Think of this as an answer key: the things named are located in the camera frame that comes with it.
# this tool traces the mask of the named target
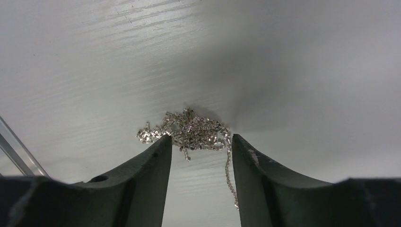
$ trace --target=chain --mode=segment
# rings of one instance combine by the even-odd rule
[[[171,136],[173,145],[180,148],[188,162],[191,160],[188,149],[223,150],[227,148],[226,180],[228,188],[234,196],[234,205],[239,210],[237,193],[230,180],[231,133],[228,127],[218,121],[198,117],[193,109],[186,108],[182,114],[167,112],[163,123],[160,126],[156,125],[153,129],[150,129],[150,124],[147,122],[136,137],[142,143],[152,143],[164,135]]]

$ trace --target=metal chain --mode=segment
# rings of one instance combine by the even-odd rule
[[[167,112],[163,123],[160,126],[156,125],[153,129],[150,129],[149,122],[147,122],[136,137],[142,143],[152,143],[164,135],[171,136],[173,145],[180,148],[188,162],[191,160],[188,149],[223,150],[227,148],[226,180],[228,188],[234,196],[234,205],[239,210],[237,193],[230,180],[231,133],[228,127],[218,121],[198,117],[193,109],[186,108],[182,114]]]

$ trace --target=chain link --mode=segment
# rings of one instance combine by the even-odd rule
[[[230,180],[232,138],[228,127],[218,121],[198,117],[193,109],[186,108],[182,114],[167,112],[163,118],[163,123],[160,126],[156,125],[153,129],[150,129],[149,122],[147,122],[146,126],[139,130],[136,137],[142,143],[152,143],[164,135],[171,136],[173,145],[180,148],[188,162],[191,160],[188,149],[223,150],[227,148],[226,180],[228,188],[234,196],[234,205],[239,210],[237,193]]]

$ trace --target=silver necklace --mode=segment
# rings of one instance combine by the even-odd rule
[[[234,196],[235,207],[238,207],[237,193],[230,180],[229,166],[231,162],[231,133],[228,127],[209,118],[198,117],[191,108],[184,109],[183,113],[167,112],[160,126],[150,128],[149,122],[139,130],[136,137],[142,143],[153,143],[164,135],[171,136],[173,145],[180,148],[188,162],[188,150],[223,150],[227,148],[226,180],[228,188]]]

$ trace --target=tangled chain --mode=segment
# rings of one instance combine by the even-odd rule
[[[160,126],[156,125],[153,129],[150,129],[149,122],[147,122],[145,128],[139,130],[136,137],[142,143],[152,143],[164,135],[171,136],[173,145],[180,148],[188,162],[191,160],[188,156],[188,149],[223,150],[224,147],[227,147],[225,167],[227,185],[234,195],[235,207],[238,210],[237,193],[231,183],[228,169],[231,162],[231,133],[228,127],[218,121],[198,117],[193,109],[186,108],[182,114],[167,112],[163,123]]]

